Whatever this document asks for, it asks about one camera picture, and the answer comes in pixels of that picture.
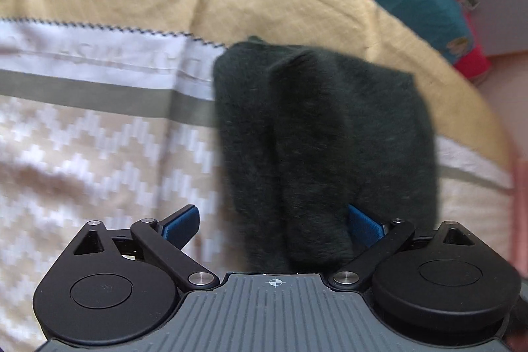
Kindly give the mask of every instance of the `black zigzag stitching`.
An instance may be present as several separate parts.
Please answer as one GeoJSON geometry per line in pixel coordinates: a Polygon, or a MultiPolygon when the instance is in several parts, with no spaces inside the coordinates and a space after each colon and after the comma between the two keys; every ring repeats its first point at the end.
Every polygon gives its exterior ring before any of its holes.
{"type": "Polygon", "coordinates": [[[192,40],[195,42],[201,42],[203,45],[211,45],[214,48],[225,47],[225,44],[217,44],[211,41],[206,41],[202,38],[196,37],[194,34],[189,32],[162,32],[160,30],[152,29],[141,29],[139,27],[120,27],[120,26],[110,26],[109,24],[93,24],[93,23],[75,23],[73,21],[55,21],[55,20],[43,20],[39,18],[28,18],[28,17],[0,17],[0,21],[10,22],[10,23],[37,23],[37,24],[46,24],[48,26],[64,26],[64,27],[81,27],[83,29],[99,29],[99,30],[110,30],[112,32],[121,32],[121,33],[140,33],[148,35],[159,35],[163,37],[178,37],[178,36],[187,36],[192,37],[192,40]]]}

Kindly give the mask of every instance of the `blue gripper pad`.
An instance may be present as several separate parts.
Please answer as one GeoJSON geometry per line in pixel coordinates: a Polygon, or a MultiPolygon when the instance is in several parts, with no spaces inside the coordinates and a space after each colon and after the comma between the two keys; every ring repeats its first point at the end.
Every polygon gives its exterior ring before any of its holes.
{"type": "Polygon", "coordinates": [[[163,239],[182,249],[200,228],[200,212],[196,206],[186,207],[165,218],[162,223],[165,224],[161,231],[163,239]]]}
{"type": "Polygon", "coordinates": [[[385,235],[383,226],[356,207],[348,206],[348,232],[353,241],[370,248],[385,235]]]}

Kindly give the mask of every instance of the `folded dark green fabric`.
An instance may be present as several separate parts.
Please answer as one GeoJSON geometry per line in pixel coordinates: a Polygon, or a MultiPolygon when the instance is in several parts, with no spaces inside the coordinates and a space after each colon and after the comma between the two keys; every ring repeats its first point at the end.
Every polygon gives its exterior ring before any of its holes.
{"type": "Polygon", "coordinates": [[[252,39],[217,59],[214,82],[254,272],[320,272],[353,259],[348,204],[434,228],[434,133],[410,74],[252,39]]]}

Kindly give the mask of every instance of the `pink fabric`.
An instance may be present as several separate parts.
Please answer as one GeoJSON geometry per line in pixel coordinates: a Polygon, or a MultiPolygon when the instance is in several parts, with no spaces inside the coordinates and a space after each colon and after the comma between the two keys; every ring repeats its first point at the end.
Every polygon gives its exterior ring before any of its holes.
{"type": "Polygon", "coordinates": [[[517,161],[514,180],[511,263],[522,276],[528,277],[528,160],[517,161]]]}
{"type": "Polygon", "coordinates": [[[491,67],[491,63],[484,56],[481,46],[477,43],[475,30],[471,24],[469,15],[464,14],[464,16],[466,17],[466,23],[472,32],[473,40],[475,41],[475,47],[468,54],[463,56],[457,63],[455,63],[454,66],[468,80],[473,80],[487,72],[491,67]]]}

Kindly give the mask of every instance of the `gray stripe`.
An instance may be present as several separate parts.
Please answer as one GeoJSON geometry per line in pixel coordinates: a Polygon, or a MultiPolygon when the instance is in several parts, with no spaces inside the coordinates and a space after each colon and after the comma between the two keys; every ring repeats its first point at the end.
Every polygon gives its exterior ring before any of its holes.
{"type": "Polygon", "coordinates": [[[502,187],[493,181],[488,179],[480,178],[474,174],[470,174],[463,170],[455,169],[453,167],[439,166],[438,175],[440,178],[456,179],[458,181],[470,182],[480,187],[493,189],[503,194],[513,194],[513,190],[502,187]]]}
{"type": "Polygon", "coordinates": [[[0,94],[64,107],[215,126],[215,103],[171,89],[100,84],[0,70],[0,94]]]}

